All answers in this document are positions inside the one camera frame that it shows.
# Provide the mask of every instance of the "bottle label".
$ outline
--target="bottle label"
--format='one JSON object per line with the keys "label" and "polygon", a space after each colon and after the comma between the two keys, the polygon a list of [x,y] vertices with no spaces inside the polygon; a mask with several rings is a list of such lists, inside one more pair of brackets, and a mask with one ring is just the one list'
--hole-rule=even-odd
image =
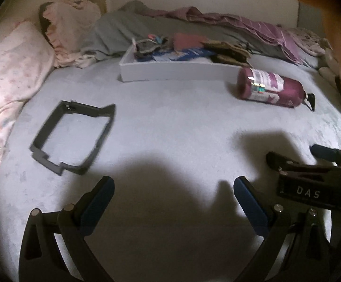
{"label": "bottle label", "polygon": [[253,77],[249,77],[251,81],[251,95],[249,100],[268,102],[275,104],[280,100],[277,93],[284,90],[284,80],[278,74],[272,74],[261,70],[252,69]]}

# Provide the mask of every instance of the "screw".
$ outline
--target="screw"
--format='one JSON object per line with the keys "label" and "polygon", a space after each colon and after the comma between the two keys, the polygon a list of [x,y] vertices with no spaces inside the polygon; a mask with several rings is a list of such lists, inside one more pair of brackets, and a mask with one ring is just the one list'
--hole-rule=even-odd
{"label": "screw", "polygon": [[69,204],[67,204],[63,209],[64,209],[65,211],[70,212],[70,211],[73,211],[73,210],[74,210],[74,207],[75,207],[74,204],[69,203]]}
{"label": "screw", "polygon": [[281,213],[281,212],[284,211],[284,207],[283,207],[282,205],[280,205],[280,204],[275,204],[275,205],[273,206],[273,209],[274,209],[276,212],[279,212],[279,213]]}
{"label": "screw", "polygon": [[310,209],[309,213],[310,213],[311,216],[316,216],[318,212],[315,209]]}
{"label": "screw", "polygon": [[36,215],[38,215],[40,213],[40,210],[39,209],[33,209],[32,211],[31,211],[31,215],[32,216],[36,216]]}

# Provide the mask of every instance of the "gray blanket fold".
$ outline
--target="gray blanket fold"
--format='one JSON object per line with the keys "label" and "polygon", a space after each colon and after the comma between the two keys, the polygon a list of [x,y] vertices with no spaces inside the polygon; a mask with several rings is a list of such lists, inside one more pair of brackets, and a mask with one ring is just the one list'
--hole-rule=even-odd
{"label": "gray blanket fold", "polygon": [[[175,33],[204,35],[213,40],[241,44],[254,54],[287,60],[280,46],[263,43],[250,33],[233,27],[211,26],[203,23],[191,23],[178,19],[143,16],[147,7],[132,1],[120,10],[103,15],[85,39],[82,54],[93,54],[98,61],[123,55],[132,44],[132,38],[143,39],[149,34],[172,36]],[[319,68],[316,57],[301,54],[303,64]]]}

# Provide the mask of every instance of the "gray fitted sheet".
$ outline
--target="gray fitted sheet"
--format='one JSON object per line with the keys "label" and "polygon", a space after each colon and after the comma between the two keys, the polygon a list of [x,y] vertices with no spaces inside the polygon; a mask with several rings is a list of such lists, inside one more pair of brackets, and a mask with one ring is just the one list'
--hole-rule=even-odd
{"label": "gray fitted sheet", "polygon": [[[59,211],[91,190],[103,175],[115,196],[90,248],[117,282],[232,281],[258,248],[232,185],[245,175],[274,196],[276,173],[268,151],[314,164],[309,145],[341,149],[337,92],[316,71],[257,56],[253,66],[302,82],[316,95],[316,111],[236,99],[224,82],[122,83],[118,60],[86,69],[55,70],[27,103],[9,137],[0,168],[0,262],[18,280],[23,231],[30,211]],[[112,131],[85,176],[60,177],[31,158],[28,149],[61,100],[117,105]],[[46,151],[78,163],[91,149],[105,119],[68,116]],[[284,207],[290,202],[282,201]],[[76,271],[61,251],[71,271]]]}

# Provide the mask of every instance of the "white tray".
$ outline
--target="white tray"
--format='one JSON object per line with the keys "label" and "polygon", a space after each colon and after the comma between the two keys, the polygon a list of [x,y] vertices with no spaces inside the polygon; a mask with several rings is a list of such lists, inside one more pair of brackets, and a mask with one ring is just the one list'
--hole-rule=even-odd
{"label": "white tray", "polygon": [[136,62],[131,46],[120,63],[124,82],[140,80],[222,80],[235,84],[239,66],[220,63],[188,62]]}

